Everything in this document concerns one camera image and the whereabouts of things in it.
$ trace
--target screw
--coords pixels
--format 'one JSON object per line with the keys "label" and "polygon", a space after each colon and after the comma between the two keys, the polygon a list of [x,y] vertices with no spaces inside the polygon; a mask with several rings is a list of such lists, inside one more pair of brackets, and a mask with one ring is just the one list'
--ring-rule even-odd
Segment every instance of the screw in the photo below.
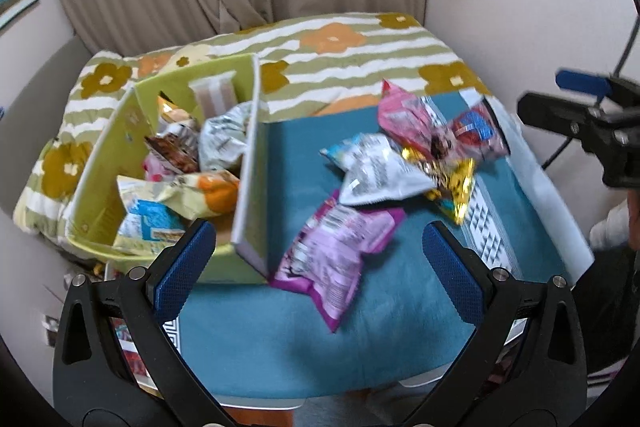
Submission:
{"label": "screw", "polygon": [[136,266],[129,270],[127,276],[129,279],[133,279],[137,281],[138,279],[142,279],[146,274],[146,268],[144,266]]}
{"label": "screw", "polygon": [[504,268],[496,268],[492,272],[492,275],[497,281],[506,281],[509,278],[509,272],[507,272],[507,270],[505,270]]}
{"label": "screw", "polygon": [[566,280],[561,275],[554,275],[554,278],[552,280],[554,284],[559,288],[564,288],[566,286]]}
{"label": "screw", "polygon": [[629,143],[629,137],[624,131],[613,131],[613,138],[615,138],[620,145],[626,145]]}
{"label": "screw", "polygon": [[86,281],[86,275],[84,275],[84,273],[79,273],[71,280],[71,284],[73,286],[82,286],[84,281]]}

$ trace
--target floral bedding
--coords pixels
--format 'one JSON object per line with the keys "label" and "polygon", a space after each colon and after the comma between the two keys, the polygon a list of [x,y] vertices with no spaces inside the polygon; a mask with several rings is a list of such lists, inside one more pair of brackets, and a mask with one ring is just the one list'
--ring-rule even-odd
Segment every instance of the floral bedding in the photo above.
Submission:
{"label": "floral bedding", "polygon": [[65,227],[74,193],[126,90],[154,74],[239,53],[260,58],[271,121],[375,105],[383,78],[417,94],[466,87],[488,92],[450,48],[402,13],[298,18],[138,57],[99,52],[82,69],[58,135],[31,171],[14,210],[16,224],[73,251]]}

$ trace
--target gray headboard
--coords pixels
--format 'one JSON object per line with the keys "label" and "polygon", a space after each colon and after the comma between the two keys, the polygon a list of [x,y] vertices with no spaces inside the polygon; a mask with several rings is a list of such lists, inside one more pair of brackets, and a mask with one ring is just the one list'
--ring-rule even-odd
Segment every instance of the gray headboard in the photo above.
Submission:
{"label": "gray headboard", "polygon": [[40,68],[0,120],[0,208],[5,214],[14,213],[42,147],[58,133],[69,91],[91,56],[78,36],[73,37]]}

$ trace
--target black cable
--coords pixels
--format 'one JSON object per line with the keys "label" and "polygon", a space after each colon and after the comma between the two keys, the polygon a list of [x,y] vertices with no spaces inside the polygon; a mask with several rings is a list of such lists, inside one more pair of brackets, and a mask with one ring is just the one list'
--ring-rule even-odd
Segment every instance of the black cable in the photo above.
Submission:
{"label": "black cable", "polygon": [[[636,37],[638,36],[639,31],[640,31],[640,12],[636,16],[636,22],[634,23],[634,27],[631,29],[631,34],[629,35],[628,41],[626,42],[625,50],[622,52],[622,56],[620,57],[620,60],[616,65],[616,69],[613,70],[613,74],[611,76],[619,77],[620,73],[622,73],[622,68],[625,67],[626,61],[629,58],[629,55],[631,54],[631,50],[633,49],[634,44],[636,43]],[[600,105],[600,101],[598,100],[598,103],[596,103],[596,107],[598,107],[599,105]],[[546,168],[549,165],[551,165],[551,163],[553,163],[556,160],[556,158],[558,158],[558,156],[562,153],[562,151],[564,151],[567,147],[569,147],[569,144],[573,140],[574,139],[571,137],[564,140],[564,142],[562,142],[562,145],[558,147],[558,149],[556,149],[556,151],[551,156],[549,156],[549,158],[542,164],[542,169],[546,170]]]}

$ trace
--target green storage box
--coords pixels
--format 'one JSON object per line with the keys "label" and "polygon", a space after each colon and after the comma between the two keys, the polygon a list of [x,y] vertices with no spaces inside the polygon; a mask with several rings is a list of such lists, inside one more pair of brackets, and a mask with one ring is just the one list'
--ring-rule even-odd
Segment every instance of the green storage box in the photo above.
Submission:
{"label": "green storage box", "polygon": [[261,99],[260,68],[255,55],[234,55],[158,74],[137,83],[120,100],[100,135],[76,190],[66,225],[69,242],[114,269],[127,272],[148,266],[152,256],[130,255],[111,245],[125,216],[116,185],[121,174],[144,178],[142,162],[148,153],[144,138],[158,125],[159,91],[202,123],[202,112],[188,84],[212,74],[235,71],[232,79],[239,102],[253,100],[248,145],[240,172],[238,204],[233,215],[215,218],[219,240],[200,282],[264,283],[266,260],[267,109]]}

